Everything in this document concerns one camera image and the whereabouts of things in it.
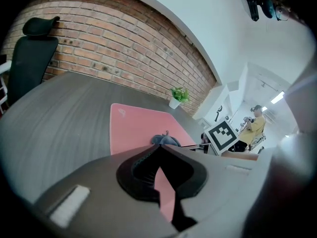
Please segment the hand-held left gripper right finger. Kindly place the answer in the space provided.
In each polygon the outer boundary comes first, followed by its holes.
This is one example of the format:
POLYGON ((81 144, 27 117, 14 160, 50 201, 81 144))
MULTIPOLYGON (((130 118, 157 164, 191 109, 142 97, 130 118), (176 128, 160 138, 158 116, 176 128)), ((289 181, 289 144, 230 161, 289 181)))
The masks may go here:
POLYGON ((267 156, 256 160, 162 146, 175 190, 171 238, 244 238, 249 211, 267 175, 267 156))

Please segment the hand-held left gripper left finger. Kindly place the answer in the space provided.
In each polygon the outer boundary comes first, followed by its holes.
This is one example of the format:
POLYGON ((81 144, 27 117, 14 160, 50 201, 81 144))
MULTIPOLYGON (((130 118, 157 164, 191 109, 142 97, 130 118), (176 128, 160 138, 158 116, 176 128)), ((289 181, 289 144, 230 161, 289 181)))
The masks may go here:
POLYGON ((71 238, 170 238, 178 231, 166 220, 158 203, 139 201, 119 185, 116 171, 125 160, 148 151, 151 145, 86 163, 47 189, 35 207, 49 218, 77 186, 90 192, 66 228, 51 224, 71 238))

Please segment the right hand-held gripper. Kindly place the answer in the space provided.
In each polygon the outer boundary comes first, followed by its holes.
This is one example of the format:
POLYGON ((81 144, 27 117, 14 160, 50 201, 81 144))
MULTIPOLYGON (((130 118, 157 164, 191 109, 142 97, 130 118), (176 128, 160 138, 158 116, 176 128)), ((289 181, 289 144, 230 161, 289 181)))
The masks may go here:
POLYGON ((202 134, 202 144, 182 146, 182 148, 203 148, 205 154, 221 156, 238 142, 238 134, 225 119, 222 119, 202 134))

